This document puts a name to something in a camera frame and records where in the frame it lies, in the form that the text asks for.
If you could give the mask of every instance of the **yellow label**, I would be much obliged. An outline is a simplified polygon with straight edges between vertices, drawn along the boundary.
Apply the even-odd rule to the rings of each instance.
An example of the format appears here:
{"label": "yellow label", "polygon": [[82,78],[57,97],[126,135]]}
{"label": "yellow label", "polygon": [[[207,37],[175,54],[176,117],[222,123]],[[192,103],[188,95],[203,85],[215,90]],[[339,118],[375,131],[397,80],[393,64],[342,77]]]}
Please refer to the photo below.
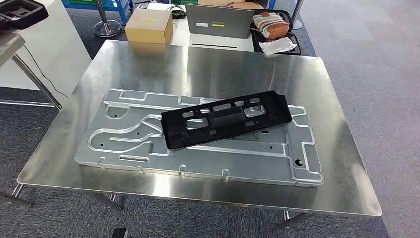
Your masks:
{"label": "yellow label", "polygon": [[143,18],[142,21],[143,22],[154,22],[155,20],[154,19],[146,19],[146,18]]}

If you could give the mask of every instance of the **silver laptop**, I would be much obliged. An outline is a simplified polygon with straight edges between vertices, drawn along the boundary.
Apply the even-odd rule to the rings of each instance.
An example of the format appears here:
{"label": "silver laptop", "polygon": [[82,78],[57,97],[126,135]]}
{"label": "silver laptop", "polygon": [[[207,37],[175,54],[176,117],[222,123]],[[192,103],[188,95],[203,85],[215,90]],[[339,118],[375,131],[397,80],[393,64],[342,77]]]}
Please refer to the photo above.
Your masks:
{"label": "silver laptop", "polygon": [[247,38],[254,11],[186,4],[190,33]]}

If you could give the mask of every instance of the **stanchion base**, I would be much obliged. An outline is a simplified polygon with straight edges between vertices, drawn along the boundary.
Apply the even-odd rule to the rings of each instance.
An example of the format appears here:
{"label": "stanchion base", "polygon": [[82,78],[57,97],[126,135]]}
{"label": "stanchion base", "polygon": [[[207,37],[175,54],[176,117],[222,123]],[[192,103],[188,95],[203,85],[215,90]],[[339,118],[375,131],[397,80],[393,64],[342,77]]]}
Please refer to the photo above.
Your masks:
{"label": "stanchion base", "polygon": [[299,20],[295,21],[295,24],[293,24],[293,30],[300,29],[302,27],[302,23]]}
{"label": "stanchion base", "polygon": [[105,26],[101,21],[96,23],[96,25],[93,28],[93,31],[97,36],[104,38],[116,36],[121,32],[121,24],[118,21],[108,20],[108,24],[111,30],[111,32],[109,33],[106,32]]}

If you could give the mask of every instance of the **stamped aluminum panel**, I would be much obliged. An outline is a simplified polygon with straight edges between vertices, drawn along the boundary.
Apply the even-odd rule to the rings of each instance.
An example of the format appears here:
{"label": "stamped aluminum panel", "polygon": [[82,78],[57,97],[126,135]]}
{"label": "stamped aluminum panel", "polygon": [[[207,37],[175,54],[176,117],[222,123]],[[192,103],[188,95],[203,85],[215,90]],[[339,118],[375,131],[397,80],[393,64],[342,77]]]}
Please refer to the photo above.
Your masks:
{"label": "stamped aluminum panel", "polygon": [[[166,173],[280,185],[323,183],[309,119],[303,107],[289,105],[292,122],[230,139],[168,150],[161,113],[217,101],[111,89],[101,103],[75,160],[82,165],[145,173]],[[259,115],[251,108],[248,116]],[[206,126],[194,119],[189,129]]]}

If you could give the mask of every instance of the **black tray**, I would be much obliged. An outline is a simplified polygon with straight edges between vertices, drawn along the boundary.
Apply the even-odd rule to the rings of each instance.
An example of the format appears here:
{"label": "black tray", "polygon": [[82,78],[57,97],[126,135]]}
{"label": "black tray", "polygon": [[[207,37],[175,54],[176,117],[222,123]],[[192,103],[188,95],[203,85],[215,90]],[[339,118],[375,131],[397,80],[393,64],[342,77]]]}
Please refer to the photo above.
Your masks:
{"label": "black tray", "polygon": [[[297,44],[297,46],[294,49],[289,50],[289,51],[285,51],[285,52],[278,52],[277,54],[298,55],[299,56],[301,54],[301,47],[299,45],[298,39],[296,38],[295,34],[293,34],[291,32],[293,30],[293,23],[292,23],[292,20],[290,18],[289,13],[286,12],[286,11],[282,11],[282,10],[254,9],[255,14],[260,14],[262,12],[277,13],[278,15],[280,15],[283,18],[283,20],[285,22],[289,23],[289,32],[287,33],[287,35],[285,37],[288,37],[294,44]],[[257,29],[257,26],[254,23],[251,23],[251,28]],[[264,35],[261,32],[255,31],[255,30],[251,30],[251,35],[252,35],[252,44],[254,46],[254,51],[255,52],[263,52],[263,50],[259,46],[258,42],[267,42]]]}
{"label": "black tray", "polygon": [[8,24],[2,29],[26,29],[48,17],[45,7],[32,0],[7,0],[0,3],[0,16]]}

